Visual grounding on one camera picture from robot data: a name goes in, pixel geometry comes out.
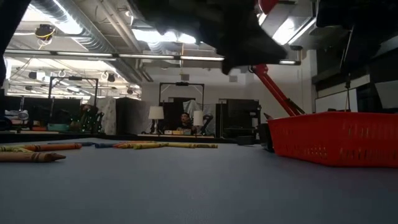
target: basket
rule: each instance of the basket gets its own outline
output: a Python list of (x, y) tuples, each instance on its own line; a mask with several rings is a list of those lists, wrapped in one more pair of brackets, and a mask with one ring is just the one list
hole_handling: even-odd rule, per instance
[(398, 167), (398, 115), (326, 112), (268, 121), (275, 153), (338, 167)]

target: exposed ductwork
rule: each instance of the exposed ductwork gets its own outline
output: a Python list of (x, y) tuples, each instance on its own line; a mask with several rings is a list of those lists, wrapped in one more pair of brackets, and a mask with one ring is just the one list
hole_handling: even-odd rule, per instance
[[(73, 1), (32, 0), (30, 5), (45, 14), (64, 33), (83, 36), (74, 37), (73, 40), (88, 51), (116, 53), (116, 49)], [(140, 83), (142, 81), (142, 71), (133, 69), (123, 59), (106, 61), (106, 63), (113, 66), (128, 82)]]

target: ceiling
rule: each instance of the ceiling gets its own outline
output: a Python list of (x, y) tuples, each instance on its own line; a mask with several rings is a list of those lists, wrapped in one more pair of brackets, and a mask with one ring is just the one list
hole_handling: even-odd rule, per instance
[[(66, 0), (43, 0), (43, 2), (53, 3), (57, 1), (59, 4), (63, 4)], [(145, 38), (142, 40), (131, 30), (132, 22), (134, 21), (131, 15), (133, 11), (129, 7), (126, 0), (110, 0), (102, 1), (108, 2), (110, 6), (99, 3), (100, 0), (73, 0), (73, 6), (76, 7), (71, 19), (82, 16), (82, 19), (88, 21), (87, 24), (90, 26), (90, 31), (93, 33), (102, 35), (105, 42), (111, 46), (113, 52), (117, 53), (132, 53), (132, 52), (143, 52), (154, 54), (154, 49), (145, 42)], [(117, 16), (112, 14), (110, 8), (113, 8)], [(300, 29), (303, 29), (305, 24), (313, 19), (312, 12), (312, 1), (311, 0), (297, 0), (291, 1), (290, 4), (278, 4), (277, 7), (270, 12), (269, 15), (262, 15), (264, 22), (261, 23), (263, 29), (274, 37), (281, 44), (286, 46), (294, 44), (300, 44), (307, 49), (313, 49), (319, 47), (323, 36), (327, 33), (321, 32), (321, 34), (311, 36), (312, 29), (307, 29), (296, 41), (287, 44), (287, 42), (297, 34)], [(124, 32), (124, 37), (121, 35), (123, 32), (123, 26), (119, 23), (122, 22), (125, 27), (130, 29), (130, 36)], [(50, 42), (43, 42), (39, 40), (35, 35), (34, 31), (41, 24), (50, 24), (58, 27)], [(76, 51), (76, 52), (87, 52), (87, 48), (76, 41), (76, 37), (79, 35), (70, 35), (62, 32), (59, 29), (61, 22), (54, 21), (54, 18), (46, 16), (43, 12), (38, 9), (29, 7), (25, 16), (23, 17), (17, 31), (12, 38), (8, 48), (9, 49), (30, 49), (30, 50), (54, 50), (54, 51)], [(196, 45), (190, 42), (161, 42), (162, 49), (168, 54), (184, 54), (194, 56), (217, 56), (213, 47), (204, 43)], [(48, 93), (48, 78), (47, 79), (31, 79), (29, 78), (30, 72), (44, 72), (47, 77), (61, 76), (78, 76), (83, 78), (98, 78), (99, 79), (99, 95), (113, 95), (113, 96), (130, 96), (134, 98), (140, 98), (141, 89), (139, 85), (143, 82), (162, 82), (163, 80), (175, 80), (180, 81), (180, 73), (190, 74), (190, 80), (196, 80), (198, 82), (212, 82), (212, 83), (223, 83), (228, 82), (229, 78), (222, 75), (220, 70), (219, 62), (197, 62), (197, 61), (185, 61), (185, 62), (173, 62), (165, 60), (143, 60), (137, 61), (134, 59), (127, 59), (123, 61), (123, 64), (127, 68), (119, 68), (116, 63), (110, 63), (107, 61), (99, 61), (91, 58), (90, 60), (60, 60), (60, 59), (44, 59), (44, 58), (7, 58), (8, 64), (11, 64), (11, 77), (9, 78), (10, 88), (9, 93), (11, 94), (43, 94), (45, 97)], [(233, 75), (243, 75), (244, 71), (236, 70)], [(107, 81), (109, 74), (115, 74), (115, 81)], [(25, 86), (32, 86), (33, 91)], [(72, 81), (64, 79), (62, 82), (57, 83), (57, 87), (53, 90), (53, 94), (59, 97), (65, 95), (70, 97), (71, 92), (67, 90), (67, 87), (71, 86), (83, 86), (81, 88), (84, 91), (75, 93), (82, 98), (90, 97), (94, 93), (92, 87), (93, 82), (88, 83), (87, 81)], [(116, 89), (110, 89), (110, 86), (115, 86)], [(127, 94), (127, 88), (132, 87), (134, 93), (132, 95)]]

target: man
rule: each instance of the man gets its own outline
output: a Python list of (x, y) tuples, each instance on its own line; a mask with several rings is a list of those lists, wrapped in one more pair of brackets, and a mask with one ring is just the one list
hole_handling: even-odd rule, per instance
[(177, 128), (177, 131), (186, 131), (186, 130), (190, 130), (191, 134), (195, 134), (197, 132), (196, 127), (192, 126), (189, 114), (184, 112), (181, 114), (181, 124)]

